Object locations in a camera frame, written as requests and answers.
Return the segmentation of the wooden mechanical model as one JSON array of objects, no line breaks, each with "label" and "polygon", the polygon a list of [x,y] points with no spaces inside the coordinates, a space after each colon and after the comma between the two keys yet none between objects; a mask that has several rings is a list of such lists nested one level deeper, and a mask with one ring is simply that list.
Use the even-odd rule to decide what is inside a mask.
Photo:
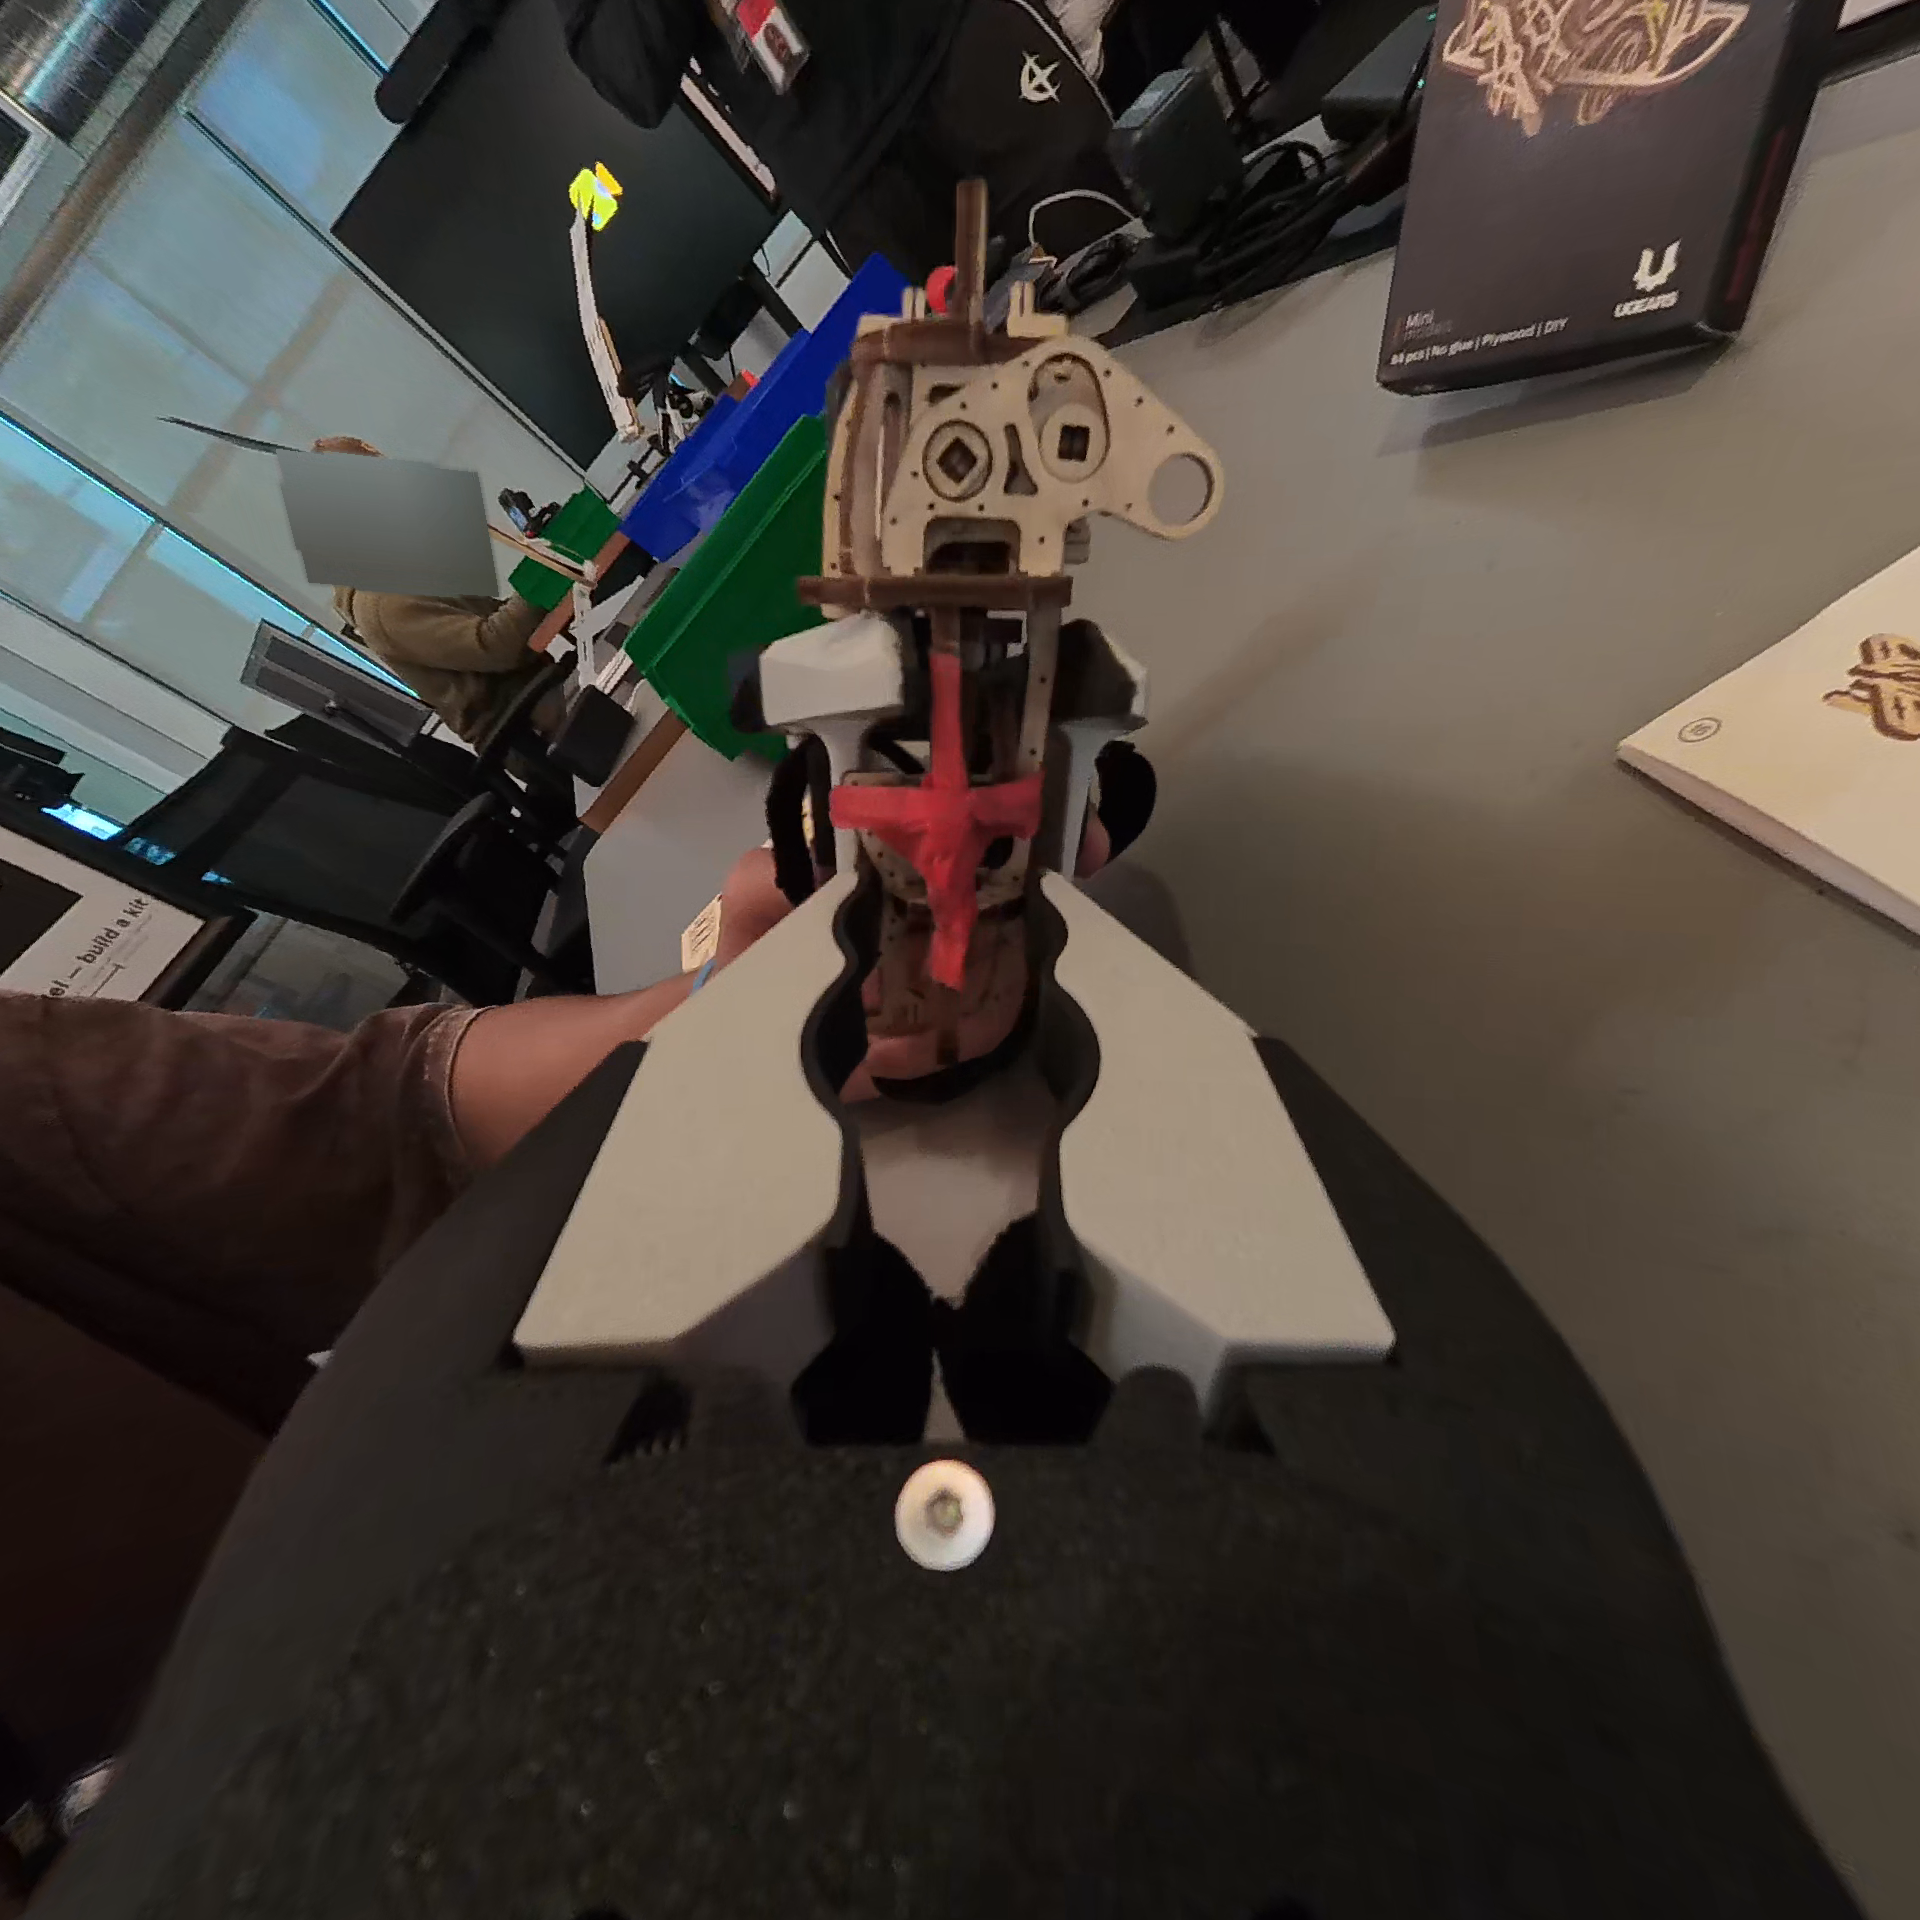
[{"label": "wooden mechanical model", "polygon": [[[1039,311],[1030,283],[991,305],[986,252],[986,190],[965,181],[949,275],[906,292],[895,318],[857,324],[829,407],[823,569],[798,596],[821,623],[879,612],[906,643],[895,735],[918,775],[872,787],[924,781],[928,654],[958,654],[970,783],[1041,775],[1038,835],[991,841],[976,868],[978,915],[1014,907],[1026,922],[1041,875],[1062,875],[1048,866],[1048,707],[1093,521],[1185,540],[1215,517],[1222,470],[1106,348]],[[918,898],[893,900],[871,854],[854,859],[878,894],[878,951],[911,909],[929,922],[909,870]]]}]

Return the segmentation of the person's left hand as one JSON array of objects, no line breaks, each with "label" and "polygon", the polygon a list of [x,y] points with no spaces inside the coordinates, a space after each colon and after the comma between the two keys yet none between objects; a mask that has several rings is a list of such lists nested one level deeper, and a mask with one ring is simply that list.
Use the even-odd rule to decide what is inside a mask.
[{"label": "person's left hand", "polygon": [[[772,847],[749,847],[718,902],[714,970],[737,959],[796,907],[776,879]],[[882,947],[858,981],[865,1052],[839,1089],[847,1107],[929,1092],[940,1071],[986,1061],[1023,1028],[1028,940],[1018,909],[978,915],[958,993],[928,981],[928,940],[929,922],[911,909],[895,943]]]}]

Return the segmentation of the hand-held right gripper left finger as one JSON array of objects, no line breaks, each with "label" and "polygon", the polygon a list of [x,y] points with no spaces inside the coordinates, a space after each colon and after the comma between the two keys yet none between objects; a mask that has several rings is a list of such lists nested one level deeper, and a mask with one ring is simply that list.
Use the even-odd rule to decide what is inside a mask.
[{"label": "hand-held right gripper left finger", "polygon": [[516,1323],[530,1364],[799,1374],[869,1225],[842,1091],[878,898],[829,878],[647,1039]]}]

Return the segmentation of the person's left forearm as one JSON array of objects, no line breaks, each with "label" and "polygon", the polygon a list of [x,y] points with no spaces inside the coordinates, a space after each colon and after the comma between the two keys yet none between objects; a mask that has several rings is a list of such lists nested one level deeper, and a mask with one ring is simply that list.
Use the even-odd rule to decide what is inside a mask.
[{"label": "person's left forearm", "polygon": [[409,1005],[349,1030],[2,996],[5,1234],[209,1295],[296,1267],[362,1289],[687,975],[617,996]]}]

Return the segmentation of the framed marker sign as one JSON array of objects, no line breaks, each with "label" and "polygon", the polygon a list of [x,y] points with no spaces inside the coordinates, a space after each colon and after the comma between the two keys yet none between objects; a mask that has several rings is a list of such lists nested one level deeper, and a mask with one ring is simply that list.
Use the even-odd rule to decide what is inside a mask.
[{"label": "framed marker sign", "polygon": [[5,993],[156,1001],[208,930],[196,913],[2,829]]}]

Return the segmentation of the black office chair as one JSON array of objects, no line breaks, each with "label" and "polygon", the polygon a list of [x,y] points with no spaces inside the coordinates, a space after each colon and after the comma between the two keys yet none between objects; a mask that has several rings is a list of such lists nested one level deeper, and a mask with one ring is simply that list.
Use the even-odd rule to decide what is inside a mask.
[{"label": "black office chair", "polygon": [[333,759],[232,726],[112,847],[500,1005],[593,987],[584,923],[562,909],[572,831],[502,773],[461,790],[393,753]]}]

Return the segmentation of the blue plastic bin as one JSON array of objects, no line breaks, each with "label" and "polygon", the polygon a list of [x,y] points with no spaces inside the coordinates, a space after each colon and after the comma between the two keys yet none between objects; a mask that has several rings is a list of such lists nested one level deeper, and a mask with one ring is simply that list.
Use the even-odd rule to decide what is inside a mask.
[{"label": "blue plastic bin", "polygon": [[814,330],[792,335],[743,401],[720,397],[698,428],[638,493],[618,533],[666,559],[711,530],[802,419],[821,419],[831,374],[847,361],[857,323],[895,318],[904,277],[869,257]]}]

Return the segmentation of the black model kit box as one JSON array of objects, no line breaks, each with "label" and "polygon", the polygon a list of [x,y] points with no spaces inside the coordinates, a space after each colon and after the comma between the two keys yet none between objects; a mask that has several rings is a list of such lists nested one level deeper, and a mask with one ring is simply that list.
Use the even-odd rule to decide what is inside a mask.
[{"label": "black model kit box", "polygon": [[1724,345],[1840,2],[1448,2],[1376,379],[1428,395]]}]

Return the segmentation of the white instruction booklet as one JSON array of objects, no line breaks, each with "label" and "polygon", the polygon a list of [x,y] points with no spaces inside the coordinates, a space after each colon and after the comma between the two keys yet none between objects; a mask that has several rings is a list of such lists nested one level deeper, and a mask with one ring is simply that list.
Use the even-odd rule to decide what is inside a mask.
[{"label": "white instruction booklet", "polygon": [[1917,554],[1615,745],[1623,769],[1917,930]]}]

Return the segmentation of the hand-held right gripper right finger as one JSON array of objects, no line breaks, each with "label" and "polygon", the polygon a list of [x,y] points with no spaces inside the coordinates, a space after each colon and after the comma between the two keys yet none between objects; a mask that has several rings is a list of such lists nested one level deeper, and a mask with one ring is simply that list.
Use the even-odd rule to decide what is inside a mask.
[{"label": "hand-held right gripper right finger", "polygon": [[1289,1109],[1228,1005],[1058,874],[1058,1203],[1111,1378],[1376,1363],[1393,1330]]}]

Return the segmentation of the red rubber band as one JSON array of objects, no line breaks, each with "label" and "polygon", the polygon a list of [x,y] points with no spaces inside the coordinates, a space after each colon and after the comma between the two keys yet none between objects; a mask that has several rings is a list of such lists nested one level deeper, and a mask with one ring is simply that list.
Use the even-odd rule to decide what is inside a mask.
[{"label": "red rubber band", "polygon": [[836,829],[869,831],[924,879],[929,937],[928,975],[965,987],[976,925],[976,868],[1000,837],[1028,841],[1039,829],[1041,775],[970,783],[961,731],[965,670],[956,652],[928,654],[929,763],[921,783],[839,783],[829,798]]}]

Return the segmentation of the black monitor screen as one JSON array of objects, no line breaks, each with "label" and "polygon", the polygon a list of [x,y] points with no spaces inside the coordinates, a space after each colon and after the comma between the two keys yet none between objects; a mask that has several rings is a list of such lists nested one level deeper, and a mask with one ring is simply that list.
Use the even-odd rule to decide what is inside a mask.
[{"label": "black monitor screen", "polygon": [[776,226],[682,108],[638,129],[546,17],[511,17],[398,130],[333,234],[575,466],[612,438],[577,316],[572,181],[604,162],[615,219],[591,285],[624,367],[689,345]]}]

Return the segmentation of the green plastic bin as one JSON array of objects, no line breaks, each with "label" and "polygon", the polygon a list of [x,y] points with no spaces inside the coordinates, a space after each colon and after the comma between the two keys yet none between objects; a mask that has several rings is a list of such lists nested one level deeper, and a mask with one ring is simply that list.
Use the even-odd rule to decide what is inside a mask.
[{"label": "green plastic bin", "polygon": [[796,581],[823,569],[824,463],[824,420],[796,420],[629,636],[647,686],[728,761],[786,749],[778,733],[730,724],[730,665],[823,622]]}]

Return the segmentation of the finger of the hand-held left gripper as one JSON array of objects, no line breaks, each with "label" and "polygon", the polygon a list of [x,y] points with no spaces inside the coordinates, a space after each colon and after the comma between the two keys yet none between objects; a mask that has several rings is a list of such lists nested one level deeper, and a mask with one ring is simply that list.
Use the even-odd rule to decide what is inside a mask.
[{"label": "finger of the hand-held left gripper", "polygon": [[876,829],[836,829],[831,793],[845,781],[897,783],[921,773],[895,726],[906,713],[906,643],[879,612],[836,617],[772,639],[756,657],[728,665],[728,718],[735,731],[786,740],[767,780],[760,814],[764,846],[788,900],[806,898],[823,866],[850,874],[869,853],[893,900],[916,900],[921,885],[903,854],[879,846]]},{"label": "finger of the hand-held left gripper", "polygon": [[1071,617],[1058,636],[1048,707],[1048,866],[1076,875],[1095,763],[1101,748],[1144,726],[1144,670],[1095,622]]}]

